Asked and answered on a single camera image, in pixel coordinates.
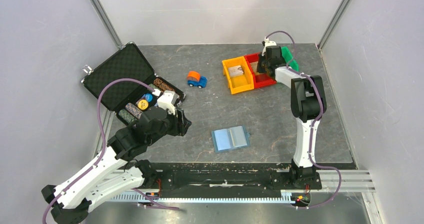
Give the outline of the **blue card holder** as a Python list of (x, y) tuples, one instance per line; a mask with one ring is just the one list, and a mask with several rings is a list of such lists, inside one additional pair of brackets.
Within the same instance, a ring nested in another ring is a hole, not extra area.
[(211, 139), (216, 153), (249, 147), (250, 134), (245, 126), (211, 131)]

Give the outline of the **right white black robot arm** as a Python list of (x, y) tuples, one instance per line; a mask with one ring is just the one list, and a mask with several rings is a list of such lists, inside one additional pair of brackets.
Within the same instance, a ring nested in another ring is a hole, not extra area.
[(258, 55), (257, 71), (290, 88), (297, 135), (288, 180), (293, 187), (302, 188), (316, 177), (316, 136), (326, 104), (322, 78), (294, 70), (289, 66), (292, 61), (285, 61), (282, 48), (275, 42), (265, 42)]

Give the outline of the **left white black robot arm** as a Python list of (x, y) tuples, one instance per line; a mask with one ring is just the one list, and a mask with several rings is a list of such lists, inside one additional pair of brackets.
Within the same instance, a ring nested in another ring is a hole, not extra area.
[(191, 124), (180, 108), (176, 108), (174, 114), (160, 107), (143, 112), (140, 119), (118, 130), (78, 173), (60, 185), (47, 185), (42, 189), (43, 198), (48, 202), (46, 213), (58, 224), (79, 224), (95, 208), (119, 193), (153, 187), (158, 173), (148, 160), (137, 161), (109, 180), (106, 177), (146, 152), (162, 137), (184, 136)]

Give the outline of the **white card stack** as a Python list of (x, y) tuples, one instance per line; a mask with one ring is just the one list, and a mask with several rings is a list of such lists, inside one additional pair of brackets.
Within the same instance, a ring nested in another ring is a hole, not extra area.
[(230, 78), (244, 75), (244, 70), (241, 65), (229, 67), (227, 71)]

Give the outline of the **green storage bin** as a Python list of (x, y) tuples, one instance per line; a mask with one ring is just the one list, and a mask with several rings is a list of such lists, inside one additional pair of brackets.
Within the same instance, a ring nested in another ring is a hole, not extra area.
[(293, 58), (293, 55), (287, 46), (281, 47), (281, 54), (286, 64), (288, 64), (289, 67), (293, 70), (299, 72), (299, 65), (297, 61)]

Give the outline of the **yellow dealer chip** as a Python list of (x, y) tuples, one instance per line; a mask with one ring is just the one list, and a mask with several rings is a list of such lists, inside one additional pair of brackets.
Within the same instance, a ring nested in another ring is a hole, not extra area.
[(149, 102), (147, 100), (145, 100), (145, 99), (140, 99), (137, 102), (137, 107), (138, 107), (138, 109), (140, 109), (142, 111), (143, 110), (147, 110), (149, 108)]

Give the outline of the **red storage bin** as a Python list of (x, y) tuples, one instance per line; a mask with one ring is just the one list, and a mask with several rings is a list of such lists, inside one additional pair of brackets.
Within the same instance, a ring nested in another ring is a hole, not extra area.
[(258, 73), (257, 65), (259, 61), (259, 53), (247, 54), (244, 56), (248, 63), (248, 67), (253, 77), (254, 88), (263, 88), (271, 85), (275, 85), (277, 82), (269, 77), (266, 73)]

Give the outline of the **black poker chip case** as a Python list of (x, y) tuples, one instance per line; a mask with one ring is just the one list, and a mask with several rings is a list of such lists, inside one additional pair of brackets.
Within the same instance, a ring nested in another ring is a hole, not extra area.
[[(142, 81), (152, 89), (159, 89), (162, 92), (174, 91), (177, 94), (175, 106), (180, 106), (186, 98), (183, 91), (156, 74), (151, 64), (133, 42), (127, 43), (122, 49), (91, 70), (81, 82), (92, 95), (98, 98), (104, 87), (122, 78)], [(122, 123), (128, 125), (135, 119), (139, 119), (141, 114), (140, 111), (129, 111), (128, 104), (136, 105), (146, 94), (152, 94), (148, 88), (124, 81), (110, 87), (103, 95), (101, 103), (107, 110), (115, 112)]]

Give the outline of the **blue orange toy car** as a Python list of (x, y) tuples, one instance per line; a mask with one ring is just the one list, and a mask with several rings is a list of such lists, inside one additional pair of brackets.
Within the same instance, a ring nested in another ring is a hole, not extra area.
[(187, 84), (190, 87), (198, 87), (198, 88), (206, 88), (207, 86), (207, 78), (204, 76), (201, 76), (196, 71), (189, 71), (187, 75)]

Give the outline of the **yellow storage bin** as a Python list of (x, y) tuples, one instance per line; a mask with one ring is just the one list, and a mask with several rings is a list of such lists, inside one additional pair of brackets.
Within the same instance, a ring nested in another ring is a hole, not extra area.
[[(227, 69), (232, 66), (241, 65), (244, 75), (230, 78)], [(226, 59), (222, 61), (222, 72), (227, 80), (227, 86), (232, 95), (250, 91), (254, 89), (253, 76), (244, 56)]]

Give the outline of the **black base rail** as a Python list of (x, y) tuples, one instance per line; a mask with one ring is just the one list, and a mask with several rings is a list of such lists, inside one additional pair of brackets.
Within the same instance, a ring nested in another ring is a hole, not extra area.
[(289, 163), (151, 163), (142, 189), (163, 198), (277, 198), (282, 190), (322, 189), (316, 168)]

